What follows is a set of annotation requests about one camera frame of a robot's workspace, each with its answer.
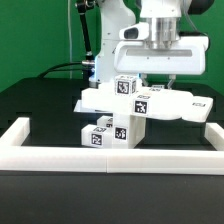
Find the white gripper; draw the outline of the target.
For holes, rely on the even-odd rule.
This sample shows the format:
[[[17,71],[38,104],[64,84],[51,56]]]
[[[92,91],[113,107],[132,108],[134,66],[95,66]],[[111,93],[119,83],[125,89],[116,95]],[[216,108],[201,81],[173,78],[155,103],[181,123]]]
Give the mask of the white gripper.
[[[143,73],[143,86],[149,87],[147,74],[169,75],[167,89],[172,89],[176,75],[201,75],[205,71],[205,52],[209,38],[203,35],[176,39],[150,40],[151,27],[140,22],[120,31],[115,49],[114,67],[119,73]]]

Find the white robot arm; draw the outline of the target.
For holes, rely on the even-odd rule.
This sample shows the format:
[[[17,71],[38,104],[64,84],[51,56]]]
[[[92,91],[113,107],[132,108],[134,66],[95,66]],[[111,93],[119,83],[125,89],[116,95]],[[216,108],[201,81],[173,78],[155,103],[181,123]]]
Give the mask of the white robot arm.
[[[136,17],[124,0],[95,0],[101,14],[101,49],[89,78],[97,87],[119,74],[200,75],[209,37],[181,31],[179,21],[206,12],[215,0],[135,0]]]

